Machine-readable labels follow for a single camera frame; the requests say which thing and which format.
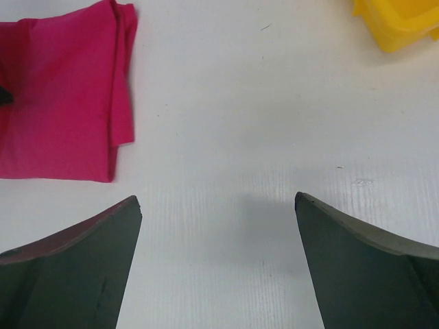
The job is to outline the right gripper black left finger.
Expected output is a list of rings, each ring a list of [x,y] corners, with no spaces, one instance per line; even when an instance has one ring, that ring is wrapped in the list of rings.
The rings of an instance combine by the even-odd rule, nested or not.
[[[1,253],[1,327],[115,328],[141,222],[132,195]]]

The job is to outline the yellow plastic tray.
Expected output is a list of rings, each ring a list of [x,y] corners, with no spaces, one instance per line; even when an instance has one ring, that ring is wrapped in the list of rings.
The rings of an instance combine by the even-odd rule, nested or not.
[[[380,50],[392,53],[423,38],[438,40],[438,1],[358,0],[353,15],[362,17]]]

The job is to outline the pink t shirt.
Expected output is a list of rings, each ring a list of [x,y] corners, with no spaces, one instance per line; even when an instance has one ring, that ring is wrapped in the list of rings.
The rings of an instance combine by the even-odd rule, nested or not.
[[[138,17],[99,1],[1,24],[1,177],[111,182],[134,141],[128,76]]]

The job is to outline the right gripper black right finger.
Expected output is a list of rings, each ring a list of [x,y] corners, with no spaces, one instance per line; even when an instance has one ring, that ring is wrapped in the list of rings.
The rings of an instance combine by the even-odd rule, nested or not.
[[[325,328],[437,328],[438,248],[306,193],[295,211]]]

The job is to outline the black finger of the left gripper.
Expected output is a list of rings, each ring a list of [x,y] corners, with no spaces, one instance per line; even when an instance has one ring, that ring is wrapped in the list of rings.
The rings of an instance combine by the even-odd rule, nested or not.
[[[0,86],[0,106],[6,106],[14,101],[14,97],[10,91]]]

